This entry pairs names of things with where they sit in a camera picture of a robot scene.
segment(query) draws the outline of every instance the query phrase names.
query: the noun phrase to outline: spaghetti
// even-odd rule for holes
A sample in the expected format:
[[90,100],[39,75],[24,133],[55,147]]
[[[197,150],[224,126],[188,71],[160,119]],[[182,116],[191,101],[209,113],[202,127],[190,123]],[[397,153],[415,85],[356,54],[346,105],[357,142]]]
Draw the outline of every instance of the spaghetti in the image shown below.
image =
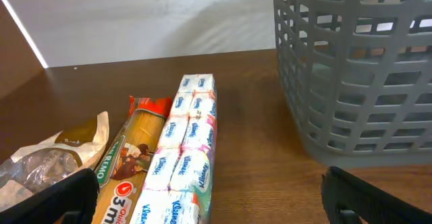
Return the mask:
[[130,102],[130,118],[96,171],[101,189],[92,223],[129,223],[171,107],[170,98]]

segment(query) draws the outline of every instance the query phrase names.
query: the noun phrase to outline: brown tabletop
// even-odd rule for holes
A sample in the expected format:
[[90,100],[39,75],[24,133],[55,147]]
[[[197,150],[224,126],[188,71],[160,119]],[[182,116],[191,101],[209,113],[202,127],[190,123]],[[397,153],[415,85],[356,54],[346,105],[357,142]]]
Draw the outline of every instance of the brown tabletop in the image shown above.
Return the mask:
[[[129,95],[174,96],[182,75],[197,73],[213,73],[218,90],[211,222],[328,223],[325,166],[302,148],[274,50],[47,69],[0,101],[0,160],[101,111],[109,114],[111,144]],[[432,212],[432,166],[349,172]]]

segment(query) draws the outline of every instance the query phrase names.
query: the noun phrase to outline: laundry basket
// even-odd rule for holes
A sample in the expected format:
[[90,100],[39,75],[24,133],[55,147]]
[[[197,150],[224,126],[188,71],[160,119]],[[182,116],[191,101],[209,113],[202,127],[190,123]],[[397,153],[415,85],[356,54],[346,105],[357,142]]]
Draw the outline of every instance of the laundry basket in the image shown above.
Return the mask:
[[274,0],[279,78],[326,165],[432,163],[432,0]]

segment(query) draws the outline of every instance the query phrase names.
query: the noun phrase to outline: wood grain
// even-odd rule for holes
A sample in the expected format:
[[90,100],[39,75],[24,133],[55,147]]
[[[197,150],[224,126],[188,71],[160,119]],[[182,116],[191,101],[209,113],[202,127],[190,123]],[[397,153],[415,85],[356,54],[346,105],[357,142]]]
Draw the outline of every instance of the wood grain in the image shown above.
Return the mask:
[[0,0],[0,99],[43,71]]
[[[328,223],[320,195],[326,166],[303,150],[274,50],[48,69],[0,101],[0,158],[104,110],[111,143],[130,94],[174,96],[182,75],[196,73],[214,73],[218,94],[211,222]],[[349,172],[432,212],[432,166]]]

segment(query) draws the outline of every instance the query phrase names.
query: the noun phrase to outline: food package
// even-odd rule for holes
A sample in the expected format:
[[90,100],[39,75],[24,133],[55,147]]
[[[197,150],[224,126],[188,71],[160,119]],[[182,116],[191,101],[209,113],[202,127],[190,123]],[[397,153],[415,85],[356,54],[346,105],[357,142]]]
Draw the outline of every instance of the food package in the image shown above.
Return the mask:
[[194,95],[192,92],[178,92],[174,98],[170,115],[187,115]]
[[[167,178],[165,176],[148,175],[144,183],[145,190],[142,192],[133,212],[132,223],[134,224],[204,224],[209,222],[217,131],[216,94],[213,75],[184,75],[179,86],[178,95],[185,92],[192,93],[195,102],[192,101],[190,104],[186,116],[182,113],[181,127],[176,125],[175,128],[171,124],[173,122],[177,123],[175,120],[179,120],[178,115],[173,115],[171,110],[170,120],[165,124],[163,132],[172,137],[162,136],[158,144],[158,151],[173,150],[180,147],[181,154],[171,172],[169,187],[166,188]],[[198,106],[195,108],[197,99],[201,99],[201,101],[198,102]],[[152,212],[157,209],[157,211],[154,211],[156,217],[152,216],[152,221],[147,222],[149,216],[148,213],[144,212],[144,209],[147,208],[145,205],[153,202],[152,199],[155,197],[155,193],[151,192],[150,188],[162,190],[164,196],[165,193],[168,193],[169,198],[158,202],[157,205],[153,205],[156,207],[152,208]]]
[[169,117],[163,127],[159,148],[179,148],[182,145],[184,132],[188,127],[189,118],[187,115],[181,117]]
[[129,119],[96,170],[101,191],[92,223],[129,223],[171,104],[130,97]]
[[0,211],[83,169],[94,168],[109,137],[108,113],[18,149],[0,165]]
[[180,156],[179,148],[158,148],[153,156],[145,190],[168,190],[169,181]]

